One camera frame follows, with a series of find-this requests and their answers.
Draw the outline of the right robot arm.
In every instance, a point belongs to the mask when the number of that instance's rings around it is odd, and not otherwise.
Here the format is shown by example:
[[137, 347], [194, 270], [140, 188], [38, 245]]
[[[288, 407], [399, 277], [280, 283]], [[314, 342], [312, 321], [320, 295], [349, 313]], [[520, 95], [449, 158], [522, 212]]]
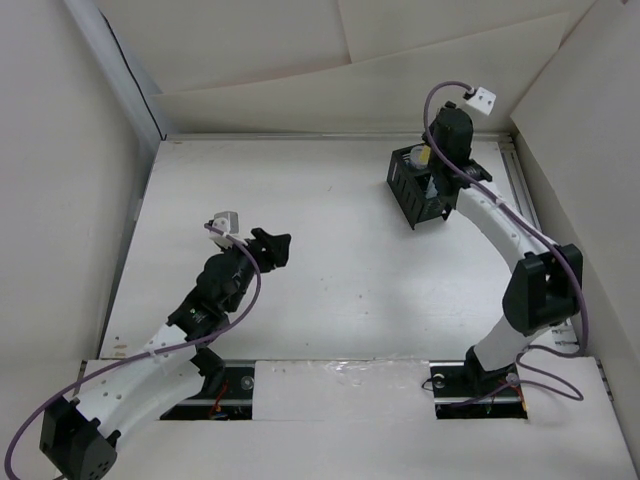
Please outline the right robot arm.
[[542, 234], [501, 195], [492, 176], [471, 157], [470, 116], [452, 102], [425, 128], [428, 168], [437, 197], [484, 234], [511, 272], [502, 316], [466, 353], [465, 387], [478, 396], [514, 385], [509, 374], [536, 339], [551, 327], [587, 314], [582, 291], [583, 255]]

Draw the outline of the yellow highlighter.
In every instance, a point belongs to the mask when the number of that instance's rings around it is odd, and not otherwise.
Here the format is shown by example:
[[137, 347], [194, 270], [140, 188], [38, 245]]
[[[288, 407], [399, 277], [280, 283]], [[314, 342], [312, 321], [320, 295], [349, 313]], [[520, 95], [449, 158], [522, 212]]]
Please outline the yellow highlighter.
[[420, 168], [425, 168], [429, 164], [430, 155], [431, 155], [431, 148], [429, 146], [424, 145], [418, 154], [416, 164]]

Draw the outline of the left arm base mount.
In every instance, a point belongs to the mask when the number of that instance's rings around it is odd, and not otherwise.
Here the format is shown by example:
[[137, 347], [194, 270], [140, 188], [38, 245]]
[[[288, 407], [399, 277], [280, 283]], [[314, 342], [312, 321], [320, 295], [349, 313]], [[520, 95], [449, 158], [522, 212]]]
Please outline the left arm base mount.
[[199, 392], [165, 412], [164, 421], [251, 420], [255, 387], [253, 360], [225, 361], [209, 348], [195, 357], [202, 380]]

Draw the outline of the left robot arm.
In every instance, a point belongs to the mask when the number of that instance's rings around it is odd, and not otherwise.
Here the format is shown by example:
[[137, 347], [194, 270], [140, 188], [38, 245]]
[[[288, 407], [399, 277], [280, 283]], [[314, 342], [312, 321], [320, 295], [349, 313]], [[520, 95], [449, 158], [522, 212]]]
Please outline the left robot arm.
[[210, 345], [233, 327], [230, 314], [247, 316], [238, 311], [247, 291], [286, 266], [292, 238], [254, 228], [239, 240], [213, 222], [205, 227], [220, 251], [167, 321], [138, 353], [94, 372], [93, 387], [72, 387], [44, 409], [40, 449], [64, 478], [103, 478], [136, 428], [222, 387], [225, 362]]

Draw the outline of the blue highlighter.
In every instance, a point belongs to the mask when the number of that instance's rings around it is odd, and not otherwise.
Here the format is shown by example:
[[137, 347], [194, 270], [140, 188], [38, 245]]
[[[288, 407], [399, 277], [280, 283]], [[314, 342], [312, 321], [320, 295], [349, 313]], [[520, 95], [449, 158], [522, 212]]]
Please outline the blue highlighter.
[[437, 191], [437, 187], [434, 181], [433, 177], [429, 178], [429, 181], [427, 183], [427, 188], [425, 191], [425, 197], [426, 198], [434, 198], [438, 196], [438, 191]]

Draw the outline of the clear jar of paper clips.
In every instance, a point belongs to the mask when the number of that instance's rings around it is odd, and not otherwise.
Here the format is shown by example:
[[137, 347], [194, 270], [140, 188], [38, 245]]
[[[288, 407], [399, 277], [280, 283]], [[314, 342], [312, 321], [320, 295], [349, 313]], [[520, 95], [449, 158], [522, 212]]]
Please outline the clear jar of paper clips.
[[424, 168], [420, 168], [417, 164], [416, 164], [416, 160], [418, 157], [419, 152], [421, 151], [422, 147], [424, 145], [417, 145], [415, 147], [413, 147], [409, 153], [409, 164], [418, 170], [424, 169]]

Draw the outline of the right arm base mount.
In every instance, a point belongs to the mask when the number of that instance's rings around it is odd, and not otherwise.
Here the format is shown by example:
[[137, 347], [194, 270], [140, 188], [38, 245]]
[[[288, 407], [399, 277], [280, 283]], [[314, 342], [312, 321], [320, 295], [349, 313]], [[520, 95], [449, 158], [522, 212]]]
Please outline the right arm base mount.
[[515, 365], [473, 377], [463, 361], [433, 361], [422, 388], [433, 394], [438, 420], [528, 418], [523, 394], [517, 385]]

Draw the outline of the black two-slot organizer box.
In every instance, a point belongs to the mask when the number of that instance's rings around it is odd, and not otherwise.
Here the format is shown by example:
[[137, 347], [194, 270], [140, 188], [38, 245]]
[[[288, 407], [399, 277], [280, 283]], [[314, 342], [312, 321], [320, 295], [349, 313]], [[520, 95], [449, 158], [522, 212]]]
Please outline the black two-slot organizer box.
[[417, 145], [394, 150], [391, 153], [387, 184], [400, 206], [410, 227], [433, 219], [446, 220], [451, 208], [438, 196], [426, 198], [425, 191], [431, 177], [428, 166], [418, 170], [409, 164], [409, 153]]

